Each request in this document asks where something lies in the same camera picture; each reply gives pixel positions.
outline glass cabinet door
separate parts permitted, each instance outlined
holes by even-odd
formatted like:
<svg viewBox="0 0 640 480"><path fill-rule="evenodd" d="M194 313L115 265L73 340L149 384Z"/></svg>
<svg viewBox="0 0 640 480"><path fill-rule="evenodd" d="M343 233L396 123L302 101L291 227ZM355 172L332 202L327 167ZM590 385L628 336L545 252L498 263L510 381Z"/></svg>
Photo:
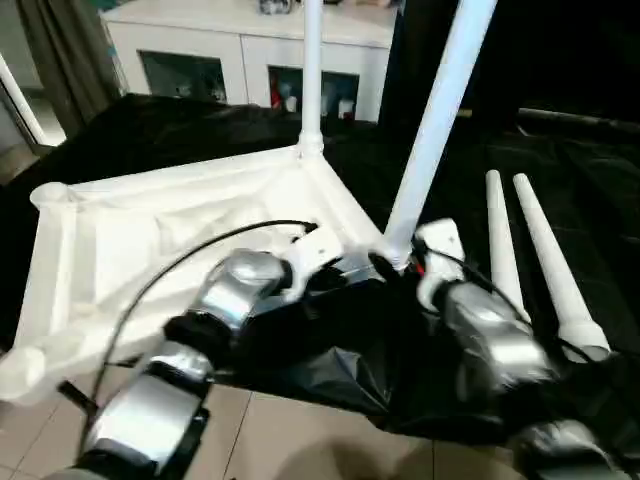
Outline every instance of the glass cabinet door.
<svg viewBox="0 0 640 480"><path fill-rule="evenodd" d="M302 69L274 65L267 69L271 108L298 111L302 106ZM359 75L322 72L322 116L353 120L359 82Z"/></svg>
<svg viewBox="0 0 640 480"><path fill-rule="evenodd" d="M139 55L152 95L227 103L219 58L149 51Z"/></svg>

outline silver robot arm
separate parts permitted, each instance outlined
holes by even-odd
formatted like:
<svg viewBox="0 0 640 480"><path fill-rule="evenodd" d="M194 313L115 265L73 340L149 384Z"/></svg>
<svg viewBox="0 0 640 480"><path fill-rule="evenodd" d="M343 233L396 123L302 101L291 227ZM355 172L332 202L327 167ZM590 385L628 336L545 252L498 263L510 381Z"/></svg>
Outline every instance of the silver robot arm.
<svg viewBox="0 0 640 480"><path fill-rule="evenodd" d="M208 421L214 365L255 306L291 283L289 263L270 253L239 249L219 263L139 373L97 413L78 463L49 479L182 478Z"/></svg>

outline pvc pipe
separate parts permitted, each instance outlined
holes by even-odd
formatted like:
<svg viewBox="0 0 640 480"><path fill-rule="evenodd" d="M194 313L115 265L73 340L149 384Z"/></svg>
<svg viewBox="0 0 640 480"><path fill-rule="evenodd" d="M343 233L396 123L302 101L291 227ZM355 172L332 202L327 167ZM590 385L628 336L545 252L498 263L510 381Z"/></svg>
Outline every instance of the pvc pipe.
<svg viewBox="0 0 640 480"><path fill-rule="evenodd" d="M429 101L389 217L385 241L396 268L410 241L469 83L497 0L460 0Z"/></svg>
<svg viewBox="0 0 640 480"><path fill-rule="evenodd" d="M24 123L27 125L27 128L29 128L29 131L31 132L31 135L33 135L33 139L36 143L39 145L49 145L47 137L44 134L38 119L33 114L33 110L31 110L31 107L29 106L27 99L22 94L22 90L20 90L15 78L13 78L11 70L9 70L9 66L4 61L4 58L2 58L2 54L0 54L0 81L2 82L2 85L4 85L4 88L7 89L9 97L15 104L16 109L20 113Z"/></svg>
<svg viewBox="0 0 640 480"><path fill-rule="evenodd" d="M524 311L500 174L496 170L490 170L487 172L486 180L491 280L517 307Z"/></svg>
<svg viewBox="0 0 640 480"><path fill-rule="evenodd" d="M611 351L607 337L591 318L529 179L520 173L513 178L513 183L558 315L558 336L596 360L606 357Z"/></svg>
<svg viewBox="0 0 640 480"><path fill-rule="evenodd" d="M320 97L322 85L322 1L304 2L304 70L302 72L302 156L322 152Z"/></svg>

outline floor tile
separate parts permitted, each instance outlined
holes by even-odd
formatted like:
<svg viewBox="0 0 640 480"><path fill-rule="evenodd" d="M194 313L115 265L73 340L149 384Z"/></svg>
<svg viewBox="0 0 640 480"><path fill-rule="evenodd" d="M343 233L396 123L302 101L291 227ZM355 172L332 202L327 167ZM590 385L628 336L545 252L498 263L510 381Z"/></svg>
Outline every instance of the floor tile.
<svg viewBox="0 0 640 480"><path fill-rule="evenodd" d="M431 442L392 435L365 417L254 394L225 479L432 479Z"/></svg>
<svg viewBox="0 0 640 480"><path fill-rule="evenodd" d="M0 465L16 468L45 427L61 397L51 395L32 407L0 403Z"/></svg>
<svg viewBox="0 0 640 480"><path fill-rule="evenodd" d="M0 467L0 480L9 480L13 475L13 469Z"/></svg>
<svg viewBox="0 0 640 480"><path fill-rule="evenodd" d="M130 374L130 369L110 368L102 399L114 392ZM73 380L73 383L88 393L93 385L93 378L94 374L82 375ZM69 466L75 459L83 420L84 416L78 407L66 400L60 402L18 468L24 473L41 478Z"/></svg>
<svg viewBox="0 0 640 480"><path fill-rule="evenodd" d="M500 448L471 448L435 442L436 480L516 480L523 478L511 467L511 456Z"/></svg>
<svg viewBox="0 0 640 480"><path fill-rule="evenodd" d="M11 477L11 480L38 480L37 477L34 477L32 475L27 475L24 472L21 472L20 470L16 470L16 472L13 474L13 477Z"/></svg>
<svg viewBox="0 0 640 480"><path fill-rule="evenodd" d="M105 379L102 401L117 390L131 372L111 368ZM83 375L73 383L88 392L93 385L93 374ZM212 389L205 402L211 419L187 480L222 479L250 395L250 392L223 386ZM75 458L82 421L76 406L62 402L20 463L20 470L41 478L69 466Z"/></svg>
<svg viewBox="0 0 640 480"><path fill-rule="evenodd" d="M211 417L186 480L222 480L251 393L215 386L206 402Z"/></svg>

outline white pole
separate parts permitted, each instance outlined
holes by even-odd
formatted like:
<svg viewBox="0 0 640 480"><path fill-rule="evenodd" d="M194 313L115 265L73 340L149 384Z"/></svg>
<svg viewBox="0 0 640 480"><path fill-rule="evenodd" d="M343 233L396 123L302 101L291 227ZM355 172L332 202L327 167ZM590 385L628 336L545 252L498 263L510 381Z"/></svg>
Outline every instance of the white pole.
<svg viewBox="0 0 640 480"><path fill-rule="evenodd" d="M0 54L0 81L2 81L2 84L7 89L7 93L9 94L9 97L11 97L11 100L15 104L16 109L18 110L18 112L20 113L20 116L24 120L24 123L27 125L27 128L29 128L29 131L33 135L33 138L36 141L36 143L40 145L48 145L49 142L47 142L47 137L44 134L42 127L40 127L40 123L36 119L36 116L33 114L31 107L29 107L29 104L27 103L27 99L24 98L24 95L22 94L22 90L20 90L18 83L16 82L15 78L13 78L13 75L11 74L11 70L9 70L9 66L4 61L4 58L2 58L1 54Z"/></svg>
<svg viewBox="0 0 640 480"><path fill-rule="evenodd" d="M300 132L300 153L303 157L307 154L321 153L323 148L320 131L322 1L304 2L304 71Z"/></svg>
<svg viewBox="0 0 640 480"><path fill-rule="evenodd" d="M507 205L504 201L500 174L496 170L487 172L487 213L491 280L517 307L524 311Z"/></svg>
<svg viewBox="0 0 640 480"><path fill-rule="evenodd" d="M402 268L442 151L497 0L460 0L427 108L385 230L387 256Z"/></svg>
<svg viewBox="0 0 640 480"><path fill-rule="evenodd" d="M594 360L604 358L611 351L607 337L591 318L529 179L520 173L513 178L513 183L558 315L558 336L589 353Z"/></svg>

